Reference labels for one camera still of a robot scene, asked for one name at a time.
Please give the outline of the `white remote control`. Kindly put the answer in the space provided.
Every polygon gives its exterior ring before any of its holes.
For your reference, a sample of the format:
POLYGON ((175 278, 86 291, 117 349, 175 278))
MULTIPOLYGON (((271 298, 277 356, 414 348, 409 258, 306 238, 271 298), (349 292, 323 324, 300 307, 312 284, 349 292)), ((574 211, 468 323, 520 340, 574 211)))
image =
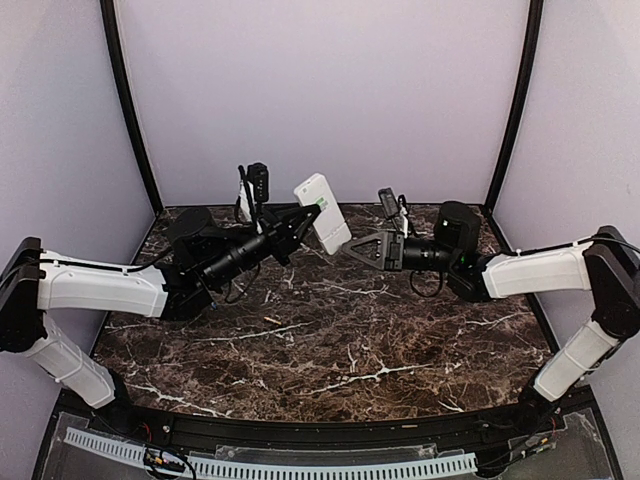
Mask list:
POLYGON ((293 190, 301 206, 317 205, 320 214, 313 223, 314 232, 324 251, 335 255, 352 239, 351 231, 326 177, 314 173, 293 190))

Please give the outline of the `gold battery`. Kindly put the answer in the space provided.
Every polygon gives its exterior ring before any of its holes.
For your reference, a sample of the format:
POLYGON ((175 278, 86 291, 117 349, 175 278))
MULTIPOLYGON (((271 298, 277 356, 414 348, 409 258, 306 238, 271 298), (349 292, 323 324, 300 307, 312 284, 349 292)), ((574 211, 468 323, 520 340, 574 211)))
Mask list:
POLYGON ((282 326, 283 325, 282 322, 280 320, 278 320, 278 319, 267 317, 267 316, 265 316, 263 318, 264 318, 265 321, 267 321, 269 323, 272 323, 274 325, 278 325, 278 326, 282 326))

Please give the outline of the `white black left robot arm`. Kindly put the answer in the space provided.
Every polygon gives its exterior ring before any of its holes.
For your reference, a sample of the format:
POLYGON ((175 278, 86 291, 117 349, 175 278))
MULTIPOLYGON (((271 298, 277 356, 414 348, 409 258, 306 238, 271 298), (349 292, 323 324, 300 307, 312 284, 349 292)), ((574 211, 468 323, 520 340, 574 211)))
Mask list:
POLYGON ((250 226, 218 226, 206 207, 183 211, 167 228, 164 254, 144 265, 95 263, 45 250, 25 238, 1 274, 1 348, 33 359, 73 390, 120 436, 141 427, 116 376, 90 359, 49 316, 84 309, 187 321, 212 295, 269 257, 287 265, 321 210, 263 208, 250 226))

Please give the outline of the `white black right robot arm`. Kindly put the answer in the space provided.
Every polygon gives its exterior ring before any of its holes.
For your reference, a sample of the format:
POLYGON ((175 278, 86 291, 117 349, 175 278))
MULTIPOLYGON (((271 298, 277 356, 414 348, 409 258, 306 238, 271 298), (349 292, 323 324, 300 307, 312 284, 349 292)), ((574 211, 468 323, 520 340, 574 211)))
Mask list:
POLYGON ((639 257, 612 226, 591 237, 537 250, 477 252, 481 220, 467 205, 443 203, 430 239, 379 231, 342 247, 381 271, 436 272, 458 297, 488 302, 549 291, 591 292, 589 320, 537 373, 510 413, 521 434, 534 432, 578 380, 639 332, 639 257))

